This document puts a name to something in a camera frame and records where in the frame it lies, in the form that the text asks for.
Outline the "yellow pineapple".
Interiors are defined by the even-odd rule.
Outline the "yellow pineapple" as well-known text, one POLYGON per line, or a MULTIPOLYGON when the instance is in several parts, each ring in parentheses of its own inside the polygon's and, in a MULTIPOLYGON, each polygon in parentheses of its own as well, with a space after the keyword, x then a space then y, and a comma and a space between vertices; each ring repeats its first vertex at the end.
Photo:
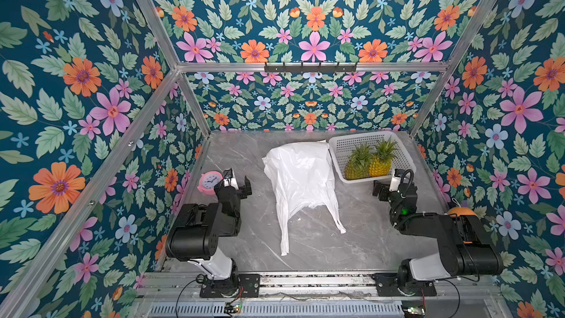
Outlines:
POLYGON ((373 147, 373 159, 369 165, 369 176, 371 178, 388 175, 391 170, 392 161, 397 157, 397 142, 392 139, 378 141, 373 147))

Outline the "green pineapple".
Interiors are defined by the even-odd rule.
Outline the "green pineapple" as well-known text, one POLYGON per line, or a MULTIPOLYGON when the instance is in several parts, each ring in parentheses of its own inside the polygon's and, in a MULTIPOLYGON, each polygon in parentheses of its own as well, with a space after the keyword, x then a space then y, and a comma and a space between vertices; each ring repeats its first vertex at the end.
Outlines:
POLYGON ((373 162, 372 149, 367 144, 356 146, 344 169, 346 180, 358 180, 369 177, 369 167, 373 162))

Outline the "white perforated plastic basket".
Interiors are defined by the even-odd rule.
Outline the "white perforated plastic basket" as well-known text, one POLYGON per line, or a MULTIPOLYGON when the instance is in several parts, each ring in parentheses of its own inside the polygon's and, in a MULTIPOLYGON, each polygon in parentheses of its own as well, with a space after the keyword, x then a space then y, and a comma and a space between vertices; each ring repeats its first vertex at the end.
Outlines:
POLYGON ((374 180, 379 180, 381 182, 388 182, 391 180, 395 169, 412 169, 416 171, 416 165, 413 162, 412 157, 409 155, 408 150, 401 141, 397 133, 391 131, 379 131, 379 132, 365 132, 359 134, 344 135, 339 137, 333 137, 329 140, 330 154, 335 166, 335 170, 338 176, 345 184, 372 182, 374 180), (356 146, 367 144, 371 147, 373 153, 373 147, 380 140, 392 139, 397 142, 396 158, 392 161, 391 170, 386 176, 358 179, 358 180, 346 180, 344 177, 344 169, 350 158, 350 155, 356 146))

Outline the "white plastic bag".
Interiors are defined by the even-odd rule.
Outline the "white plastic bag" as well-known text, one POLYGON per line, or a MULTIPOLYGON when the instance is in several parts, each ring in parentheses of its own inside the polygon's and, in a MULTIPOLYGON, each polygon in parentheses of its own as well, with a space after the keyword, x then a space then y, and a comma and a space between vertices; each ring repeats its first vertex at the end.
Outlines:
POLYGON ((275 193, 277 219, 282 236, 282 256, 287 256, 290 252, 288 223, 304 208, 325 206, 340 233, 347 232, 339 215, 328 142, 284 144, 269 150, 262 161, 263 171, 270 179, 275 193))

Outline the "orange plush toy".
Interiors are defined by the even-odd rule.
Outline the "orange plush toy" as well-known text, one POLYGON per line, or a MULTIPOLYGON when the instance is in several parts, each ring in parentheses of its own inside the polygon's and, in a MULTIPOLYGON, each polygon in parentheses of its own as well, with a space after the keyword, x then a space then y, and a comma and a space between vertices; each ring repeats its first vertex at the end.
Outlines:
POLYGON ((448 210, 447 215, 452 218, 461 216, 477 216, 477 214, 472 209, 467 207, 454 207, 448 210))

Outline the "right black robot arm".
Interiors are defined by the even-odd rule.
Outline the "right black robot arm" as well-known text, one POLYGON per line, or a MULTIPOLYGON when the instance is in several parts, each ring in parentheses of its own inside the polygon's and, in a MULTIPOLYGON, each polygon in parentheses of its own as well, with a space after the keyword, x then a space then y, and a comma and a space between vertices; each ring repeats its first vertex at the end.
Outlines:
POLYGON ((390 205, 391 226, 405 236, 436 240, 438 250, 418 259, 405 259, 395 274, 374 274, 381 297, 436 296, 435 282, 503 272, 500 252, 481 225, 478 216, 467 208, 448 213, 418 213, 417 187, 412 181, 394 178, 388 185, 375 181, 372 195, 390 205))

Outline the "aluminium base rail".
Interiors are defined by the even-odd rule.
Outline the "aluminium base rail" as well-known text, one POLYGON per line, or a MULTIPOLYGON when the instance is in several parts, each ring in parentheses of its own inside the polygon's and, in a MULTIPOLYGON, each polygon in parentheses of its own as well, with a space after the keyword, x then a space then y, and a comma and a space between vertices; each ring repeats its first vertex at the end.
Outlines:
POLYGON ((404 317, 512 317, 501 289, 490 277, 478 282, 450 279, 435 282, 435 297, 379 297, 374 271, 249 272, 261 276, 259 297, 201 298, 202 285, 193 272, 157 272, 133 301, 131 317, 148 317, 153 303, 245 301, 368 301, 402 303, 404 317))

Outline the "pink alarm clock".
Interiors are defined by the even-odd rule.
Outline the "pink alarm clock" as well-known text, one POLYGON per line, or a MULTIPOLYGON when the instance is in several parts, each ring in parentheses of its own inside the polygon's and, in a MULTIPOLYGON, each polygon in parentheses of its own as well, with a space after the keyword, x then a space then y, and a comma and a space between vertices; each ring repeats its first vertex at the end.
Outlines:
POLYGON ((219 171, 209 171, 202 174, 197 189, 200 193, 213 196, 216 194, 215 187, 223 180, 223 175, 219 171))

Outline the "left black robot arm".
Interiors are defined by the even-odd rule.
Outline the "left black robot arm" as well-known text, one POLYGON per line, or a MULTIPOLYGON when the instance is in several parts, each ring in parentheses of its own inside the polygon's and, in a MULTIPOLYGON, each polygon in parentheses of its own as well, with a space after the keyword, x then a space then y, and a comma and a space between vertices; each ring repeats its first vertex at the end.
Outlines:
POLYGON ((182 206, 169 231, 165 250, 169 258, 196 265, 203 273, 201 297, 231 297, 242 291, 237 264, 219 248, 222 237, 236 237, 241 229, 241 201, 252 195, 249 178, 241 185, 232 169, 223 174, 204 173, 198 190, 214 195, 217 201, 207 205, 182 206))

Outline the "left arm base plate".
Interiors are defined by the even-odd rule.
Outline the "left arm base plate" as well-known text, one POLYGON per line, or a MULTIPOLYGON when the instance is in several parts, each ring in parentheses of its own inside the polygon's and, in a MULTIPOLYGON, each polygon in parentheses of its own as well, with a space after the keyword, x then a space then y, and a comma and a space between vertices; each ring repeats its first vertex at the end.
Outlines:
POLYGON ((256 298, 259 297, 259 274, 235 274, 224 280, 207 280, 200 290, 201 298, 256 298))

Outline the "black hook rail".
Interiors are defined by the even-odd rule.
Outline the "black hook rail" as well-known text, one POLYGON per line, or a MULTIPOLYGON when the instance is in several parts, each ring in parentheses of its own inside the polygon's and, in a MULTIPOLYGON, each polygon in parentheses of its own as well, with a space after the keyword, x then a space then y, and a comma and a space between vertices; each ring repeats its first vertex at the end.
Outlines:
POLYGON ((356 72, 358 65, 356 63, 265 63, 263 69, 265 72, 272 73, 350 73, 356 72))

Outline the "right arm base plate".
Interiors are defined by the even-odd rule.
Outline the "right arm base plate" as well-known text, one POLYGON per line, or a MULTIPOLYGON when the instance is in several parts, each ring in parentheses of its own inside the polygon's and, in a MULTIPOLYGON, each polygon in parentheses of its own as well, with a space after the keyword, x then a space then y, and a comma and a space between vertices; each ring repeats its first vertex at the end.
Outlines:
POLYGON ((379 297, 435 297, 432 281, 417 281, 410 274, 375 273, 372 275, 379 297))

